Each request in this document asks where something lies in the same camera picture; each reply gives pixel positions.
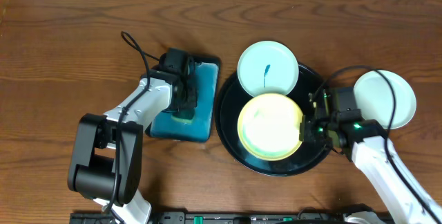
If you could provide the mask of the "green scrubbing sponge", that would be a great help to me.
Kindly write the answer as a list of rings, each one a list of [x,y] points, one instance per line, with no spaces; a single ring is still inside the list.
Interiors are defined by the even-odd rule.
[[[171,119],[184,124],[191,124],[195,116],[194,109],[182,109],[172,113]]]

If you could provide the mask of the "yellow plate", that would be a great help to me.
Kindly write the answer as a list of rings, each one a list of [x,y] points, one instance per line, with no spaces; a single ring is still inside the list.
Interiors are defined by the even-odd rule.
[[[244,105],[238,117],[240,143],[261,160],[288,158],[302,144],[302,117],[301,108],[286,95],[265,93],[254,97]]]

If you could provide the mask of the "light blue plate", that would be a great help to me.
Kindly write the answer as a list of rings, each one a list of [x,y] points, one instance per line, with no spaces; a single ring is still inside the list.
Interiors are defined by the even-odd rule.
[[[391,84],[396,98],[396,110],[391,129],[405,126],[416,112],[416,96],[412,87],[391,71],[380,70]],[[393,97],[388,83],[375,71],[363,74],[354,85],[357,107],[366,120],[376,120],[388,128],[393,111]]]
[[[300,74],[292,51],[276,41],[259,41],[241,54],[237,75],[242,88],[252,97],[265,93],[288,95]]]

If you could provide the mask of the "black rectangular water tray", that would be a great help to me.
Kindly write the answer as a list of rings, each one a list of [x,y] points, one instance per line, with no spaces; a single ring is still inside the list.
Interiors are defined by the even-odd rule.
[[[190,142],[206,142],[211,134],[211,122],[218,84],[220,59],[213,56],[196,55],[191,67],[194,71],[193,81],[198,90],[198,105],[194,108],[195,116],[191,124],[176,122],[171,119],[172,113],[159,113],[145,134],[152,138],[163,138]]]

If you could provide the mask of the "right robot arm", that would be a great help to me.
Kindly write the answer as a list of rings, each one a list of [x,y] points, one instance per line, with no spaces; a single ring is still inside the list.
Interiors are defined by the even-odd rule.
[[[395,223],[440,223],[441,206],[399,158],[389,133],[365,120],[351,93],[309,94],[314,108],[300,123],[300,141],[343,154],[370,181]]]

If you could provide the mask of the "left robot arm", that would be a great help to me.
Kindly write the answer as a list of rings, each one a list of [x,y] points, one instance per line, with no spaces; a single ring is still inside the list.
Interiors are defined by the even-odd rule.
[[[190,66],[158,66],[141,76],[137,88],[102,115],[87,113],[77,127],[68,188],[114,214],[119,223],[147,223],[151,204],[138,187],[145,130],[164,110],[196,105]]]

